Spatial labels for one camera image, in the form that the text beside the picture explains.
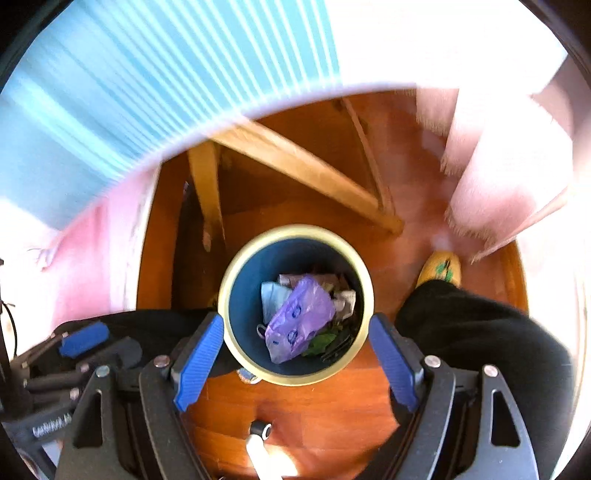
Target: blue gripper pad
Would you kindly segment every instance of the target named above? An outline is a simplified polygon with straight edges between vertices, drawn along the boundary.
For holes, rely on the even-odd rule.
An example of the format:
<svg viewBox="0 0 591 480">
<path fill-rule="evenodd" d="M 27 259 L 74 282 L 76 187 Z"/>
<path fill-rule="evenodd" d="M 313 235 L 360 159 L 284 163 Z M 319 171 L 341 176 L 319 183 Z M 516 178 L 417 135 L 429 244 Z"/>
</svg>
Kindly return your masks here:
<svg viewBox="0 0 591 480">
<path fill-rule="evenodd" d="M 175 361 L 171 376 L 177 387 L 174 404 L 180 411 L 195 403 L 223 343 L 223 319 L 209 313 Z"/>
<path fill-rule="evenodd" d="M 373 315 L 369 321 L 371 346 L 388 378 L 396 401 L 406 406 L 410 412 L 414 412 L 419 405 L 415 384 L 417 380 L 422 380 L 423 369 L 416 359 L 413 363 L 416 364 L 418 371 L 416 373 L 412 371 L 395 339 L 399 342 L 406 340 L 390 324 L 385 315 L 382 313 Z"/>
<path fill-rule="evenodd" d="M 59 349 L 61 356 L 76 358 L 100 345 L 109 338 L 109 328 L 102 322 L 94 322 L 63 338 Z"/>
</svg>

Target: green leaf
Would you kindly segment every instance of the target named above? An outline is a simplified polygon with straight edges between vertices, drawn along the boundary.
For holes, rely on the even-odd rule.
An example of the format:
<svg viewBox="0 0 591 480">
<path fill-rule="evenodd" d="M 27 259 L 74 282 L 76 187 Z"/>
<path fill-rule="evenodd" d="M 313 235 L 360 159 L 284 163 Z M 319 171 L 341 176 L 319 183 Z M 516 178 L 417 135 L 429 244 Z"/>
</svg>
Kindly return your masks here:
<svg viewBox="0 0 591 480">
<path fill-rule="evenodd" d="M 326 347 L 328 347 L 333 340 L 336 338 L 334 333 L 322 333 L 316 335 L 308 345 L 308 350 L 302 353 L 302 356 L 320 355 L 324 353 Z"/>
</svg>

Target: black cable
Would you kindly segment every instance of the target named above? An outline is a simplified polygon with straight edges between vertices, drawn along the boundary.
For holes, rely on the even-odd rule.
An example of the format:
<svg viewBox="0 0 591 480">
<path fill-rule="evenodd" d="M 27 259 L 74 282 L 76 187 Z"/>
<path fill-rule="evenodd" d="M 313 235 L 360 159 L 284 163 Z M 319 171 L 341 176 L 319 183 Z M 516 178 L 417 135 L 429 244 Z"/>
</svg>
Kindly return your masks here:
<svg viewBox="0 0 591 480">
<path fill-rule="evenodd" d="M 2 302 L 2 306 L 6 309 L 6 311 L 8 312 L 8 316 L 10 317 L 10 323 L 12 323 L 12 331 L 14 332 L 14 356 L 17 356 L 17 342 L 18 342 L 18 336 L 17 336 L 17 326 L 14 323 L 14 318 L 12 316 L 12 312 L 10 311 L 10 309 L 8 308 L 8 305 L 6 305 L 4 303 L 3 300 L 0 300 Z"/>
</svg>

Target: screw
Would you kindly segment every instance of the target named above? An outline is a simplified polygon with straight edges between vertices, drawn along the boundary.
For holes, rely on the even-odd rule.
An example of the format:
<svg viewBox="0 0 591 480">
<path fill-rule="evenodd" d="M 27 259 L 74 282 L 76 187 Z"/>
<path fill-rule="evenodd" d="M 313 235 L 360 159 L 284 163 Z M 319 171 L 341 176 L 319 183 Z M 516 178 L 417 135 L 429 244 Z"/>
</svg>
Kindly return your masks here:
<svg viewBox="0 0 591 480">
<path fill-rule="evenodd" d="M 156 368 L 166 368 L 170 365 L 170 357 L 168 355 L 159 355 L 154 359 Z"/>
<path fill-rule="evenodd" d="M 441 366 L 441 359 L 435 355 L 427 355 L 425 357 L 425 364 L 431 368 L 439 368 Z"/>
<path fill-rule="evenodd" d="M 489 377 L 496 377 L 499 374 L 499 369 L 494 365 L 485 365 L 484 373 Z"/>
<path fill-rule="evenodd" d="M 109 373 L 111 373 L 109 365 L 101 365 L 99 368 L 96 369 L 96 376 L 99 378 L 106 377 L 107 375 L 109 375 Z"/>
</svg>

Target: trash can rim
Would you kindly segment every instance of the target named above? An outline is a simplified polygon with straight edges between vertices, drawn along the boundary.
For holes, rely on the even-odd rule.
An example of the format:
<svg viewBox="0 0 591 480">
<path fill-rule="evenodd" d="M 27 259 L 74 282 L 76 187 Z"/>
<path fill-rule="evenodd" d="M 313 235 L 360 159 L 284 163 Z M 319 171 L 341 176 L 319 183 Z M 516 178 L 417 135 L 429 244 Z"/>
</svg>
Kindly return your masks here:
<svg viewBox="0 0 591 480">
<path fill-rule="evenodd" d="M 363 313 L 359 333 L 349 350 L 334 364 L 308 375 L 281 375 L 271 372 L 265 368 L 257 365 L 250 357 L 242 350 L 232 329 L 230 328 L 229 306 L 230 306 L 230 291 L 242 267 L 248 262 L 253 255 L 263 248 L 283 240 L 293 238 L 307 238 L 322 242 L 340 253 L 353 267 L 359 277 L 361 289 L 363 293 Z M 302 386 L 310 385 L 322 380 L 325 380 L 332 375 L 338 373 L 343 369 L 355 355 L 361 350 L 368 335 L 368 326 L 371 316 L 374 314 L 374 289 L 372 286 L 369 271 L 365 263 L 355 251 L 343 238 L 335 233 L 314 225 L 286 225 L 268 230 L 260 234 L 251 241 L 249 241 L 234 257 L 226 273 L 222 279 L 220 287 L 218 302 L 218 313 L 223 318 L 224 322 L 224 341 L 226 342 L 232 355 L 244 366 L 248 371 L 262 378 L 270 383 L 285 386 Z"/>
</svg>

